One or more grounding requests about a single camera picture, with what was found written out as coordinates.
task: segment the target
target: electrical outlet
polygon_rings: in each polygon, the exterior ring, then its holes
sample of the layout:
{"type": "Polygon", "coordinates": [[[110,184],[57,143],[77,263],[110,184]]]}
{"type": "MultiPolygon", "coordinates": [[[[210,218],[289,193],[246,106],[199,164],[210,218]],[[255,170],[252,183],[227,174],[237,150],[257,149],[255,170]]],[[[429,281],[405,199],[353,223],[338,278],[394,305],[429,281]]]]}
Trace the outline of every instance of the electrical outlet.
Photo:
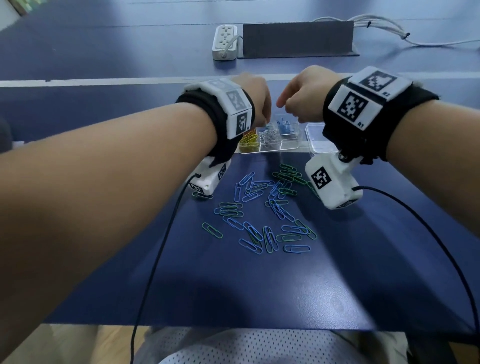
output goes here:
{"type": "Polygon", "coordinates": [[[216,27],[212,45],[212,55],[215,61],[231,61],[236,59],[238,40],[232,43],[225,54],[225,58],[222,58],[222,54],[228,42],[237,35],[237,31],[237,27],[233,24],[223,24],[216,27]]]}

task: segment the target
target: person's right arm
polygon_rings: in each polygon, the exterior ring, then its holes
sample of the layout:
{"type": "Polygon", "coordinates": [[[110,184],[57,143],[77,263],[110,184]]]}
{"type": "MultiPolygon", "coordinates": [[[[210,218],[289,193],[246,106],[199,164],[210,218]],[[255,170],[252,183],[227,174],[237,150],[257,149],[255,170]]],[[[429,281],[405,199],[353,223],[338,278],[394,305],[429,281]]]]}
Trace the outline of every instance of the person's right arm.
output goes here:
{"type": "MultiPolygon", "coordinates": [[[[311,66],[277,100],[300,122],[322,120],[326,94],[342,77],[311,66]]],[[[429,101],[406,113],[387,147],[388,161],[480,237],[480,111],[429,101]]]]}

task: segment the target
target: blue table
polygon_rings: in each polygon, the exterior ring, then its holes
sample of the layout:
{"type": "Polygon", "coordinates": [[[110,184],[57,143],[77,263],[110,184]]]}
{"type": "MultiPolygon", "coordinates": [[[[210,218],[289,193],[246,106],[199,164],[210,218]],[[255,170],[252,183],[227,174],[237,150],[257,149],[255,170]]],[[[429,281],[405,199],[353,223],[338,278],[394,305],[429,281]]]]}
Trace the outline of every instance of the blue table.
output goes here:
{"type": "MultiPolygon", "coordinates": [[[[397,19],[418,41],[480,36],[480,4],[468,0],[53,0],[0,33],[0,115],[16,140],[31,141],[171,103],[183,83],[201,76],[261,73],[276,98],[291,74],[314,63],[338,72],[374,64],[410,73],[443,99],[480,108],[478,44],[412,49],[389,33],[357,29],[360,57],[212,61],[213,33],[221,23],[360,13],[397,19]],[[50,80],[72,81],[52,87],[44,82],[50,80]],[[25,87],[36,85],[42,87],[25,87]]],[[[308,153],[235,155],[212,201],[185,196],[142,324],[471,332],[471,308],[448,259],[407,211],[381,195],[365,192],[355,206],[328,211],[299,188],[288,211],[317,232],[310,253],[256,256],[237,244],[246,235],[213,214],[218,202],[231,200],[234,183],[252,170],[264,179],[281,162],[302,170],[308,159],[308,153]],[[204,221],[224,238],[203,231],[204,221]]],[[[479,240],[388,164],[361,166],[354,174],[360,184],[401,198],[431,224],[480,302],[479,240]]],[[[263,203],[246,203],[245,218],[279,233],[280,221],[263,203]]],[[[48,322],[133,324],[172,207],[170,201],[48,322]]]]}

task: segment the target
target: black wristband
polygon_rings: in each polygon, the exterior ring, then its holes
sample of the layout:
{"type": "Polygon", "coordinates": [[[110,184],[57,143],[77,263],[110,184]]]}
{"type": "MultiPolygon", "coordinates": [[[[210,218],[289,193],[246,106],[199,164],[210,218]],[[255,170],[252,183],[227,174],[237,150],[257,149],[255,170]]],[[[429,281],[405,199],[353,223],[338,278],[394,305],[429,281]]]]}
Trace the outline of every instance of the black wristband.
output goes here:
{"type": "Polygon", "coordinates": [[[405,114],[424,102],[439,99],[433,92],[411,85],[396,98],[385,102],[385,99],[349,83],[349,88],[383,106],[367,129],[362,131],[328,108],[340,86],[347,85],[348,79],[349,77],[338,81],[325,98],[323,134],[336,145],[342,155],[348,159],[362,156],[365,163],[371,164],[372,160],[377,157],[386,161],[386,148],[390,137],[405,114]]]}
{"type": "MultiPolygon", "coordinates": [[[[248,101],[252,105],[252,122],[255,120],[255,107],[250,96],[243,90],[248,101]]],[[[243,135],[239,135],[233,139],[227,139],[227,117],[228,115],[223,111],[217,98],[200,89],[186,91],[177,99],[178,102],[188,102],[194,104],[208,114],[216,131],[216,144],[208,153],[208,156],[214,157],[210,167],[217,164],[224,163],[230,160],[237,149],[237,145],[243,135]]]]}

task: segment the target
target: hand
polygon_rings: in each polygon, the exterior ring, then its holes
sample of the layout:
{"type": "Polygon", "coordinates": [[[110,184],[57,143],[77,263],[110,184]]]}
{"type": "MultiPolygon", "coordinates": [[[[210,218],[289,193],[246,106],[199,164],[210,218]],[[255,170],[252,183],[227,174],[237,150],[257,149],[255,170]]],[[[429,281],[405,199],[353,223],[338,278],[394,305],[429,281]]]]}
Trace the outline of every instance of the hand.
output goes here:
{"type": "Polygon", "coordinates": [[[239,84],[253,101],[255,120],[252,122],[252,129],[265,126],[272,115],[272,99],[265,79],[250,73],[242,73],[233,77],[232,81],[239,84]]]}
{"type": "Polygon", "coordinates": [[[320,66],[310,66],[297,74],[276,101],[279,108],[298,117],[299,122],[323,120],[323,107],[328,91],[342,77],[320,66]]]}

